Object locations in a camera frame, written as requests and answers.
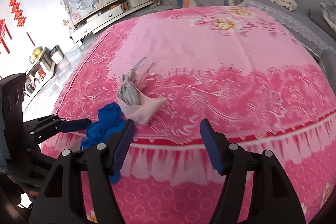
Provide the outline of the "red wall decoration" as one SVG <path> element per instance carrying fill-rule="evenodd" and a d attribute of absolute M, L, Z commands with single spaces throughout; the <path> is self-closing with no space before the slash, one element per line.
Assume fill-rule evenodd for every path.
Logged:
<path fill-rule="evenodd" d="M 1 10 L 1 49 L 8 55 L 30 52 L 36 46 L 26 30 L 27 17 L 19 0 L 6 0 Z"/>

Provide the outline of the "white tiger plush toy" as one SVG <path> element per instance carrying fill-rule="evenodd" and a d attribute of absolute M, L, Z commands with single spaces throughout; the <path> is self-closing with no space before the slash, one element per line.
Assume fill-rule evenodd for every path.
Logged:
<path fill-rule="evenodd" d="M 336 32 L 336 2 L 333 0 L 329 3 L 320 2 L 319 6 L 322 11 L 322 16 L 330 28 Z"/>

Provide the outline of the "blue cloth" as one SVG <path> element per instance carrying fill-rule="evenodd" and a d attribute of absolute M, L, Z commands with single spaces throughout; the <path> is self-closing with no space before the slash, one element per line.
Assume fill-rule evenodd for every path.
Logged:
<path fill-rule="evenodd" d="M 125 126 L 120 106 L 113 102 L 98 110 L 98 121 L 93 122 L 85 132 L 80 149 L 90 149 L 99 143 L 107 143 L 111 135 L 119 133 Z"/>

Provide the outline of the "side table with items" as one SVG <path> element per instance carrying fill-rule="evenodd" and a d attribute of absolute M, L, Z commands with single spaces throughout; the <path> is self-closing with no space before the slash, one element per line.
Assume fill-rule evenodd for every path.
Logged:
<path fill-rule="evenodd" d="M 50 57 L 50 50 L 43 48 L 29 69 L 26 70 L 23 110 L 26 110 L 41 88 L 52 79 L 55 74 L 55 67 L 56 64 Z"/>

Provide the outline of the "white TV cabinet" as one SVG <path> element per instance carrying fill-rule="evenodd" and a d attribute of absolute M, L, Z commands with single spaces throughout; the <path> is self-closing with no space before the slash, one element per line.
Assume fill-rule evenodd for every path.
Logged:
<path fill-rule="evenodd" d="M 122 18 L 153 4 L 153 0 L 115 0 L 92 12 L 73 27 L 70 38 L 76 43 L 82 43 L 90 34 L 96 34 L 102 29 Z"/>

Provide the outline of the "white trash bin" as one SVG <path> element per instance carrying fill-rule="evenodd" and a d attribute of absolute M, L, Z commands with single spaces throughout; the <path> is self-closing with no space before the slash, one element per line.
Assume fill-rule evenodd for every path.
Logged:
<path fill-rule="evenodd" d="M 49 53 L 51 60 L 58 65 L 64 59 L 64 54 L 59 46 L 54 46 Z"/>

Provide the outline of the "pink drawstring pouch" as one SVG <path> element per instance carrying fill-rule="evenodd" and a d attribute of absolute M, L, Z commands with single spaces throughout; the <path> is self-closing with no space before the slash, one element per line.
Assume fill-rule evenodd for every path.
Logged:
<path fill-rule="evenodd" d="M 138 76 L 137 71 L 146 63 L 146 60 L 147 57 L 143 57 L 121 76 L 117 91 L 117 103 L 124 116 L 144 126 L 166 102 L 163 97 L 151 98 L 142 92 L 145 85 L 140 84 L 141 77 Z"/>

